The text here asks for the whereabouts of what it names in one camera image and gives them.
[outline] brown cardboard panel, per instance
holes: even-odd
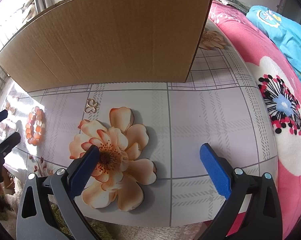
[[[184,82],[211,0],[69,0],[24,27],[0,64],[26,91]]]

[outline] white flower on blanket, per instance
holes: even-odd
[[[289,115],[289,113],[291,113],[292,114],[290,115],[291,117],[294,117],[295,115],[295,120],[296,118],[301,120],[301,104],[295,98],[296,95],[294,93],[294,89],[290,84],[288,78],[281,70],[281,68],[276,64],[276,62],[274,62],[270,57],[264,56],[261,58],[259,62],[259,66],[256,66],[255,64],[248,63],[248,62],[246,62],[246,65],[254,75],[258,84],[260,84],[261,82],[261,80],[259,80],[260,77],[269,79],[269,77],[264,76],[265,73],[271,76],[274,80],[277,79],[276,77],[280,77],[281,79],[280,82],[284,85],[283,91],[287,91],[286,93],[289,93],[291,98],[293,99],[290,101],[287,100],[283,101],[284,99],[281,100],[280,108],[284,113],[287,112],[286,115]],[[268,108],[268,112],[270,116],[273,116],[274,112],[270,109],[274,109],[274,108]],[[297,122],[289,121],[286,122],[289,125],[289,127],[286,128],[286,123],[281,122],[278,119],[276,119],[276,121],[279,122],[274,123],[272,121],[275,129],[274,135],[276,140],[278,159],[290,173],[292,173],[295,176],[300,176],[301,175],[301,127],[300,127],[301,123],[298,125]]]

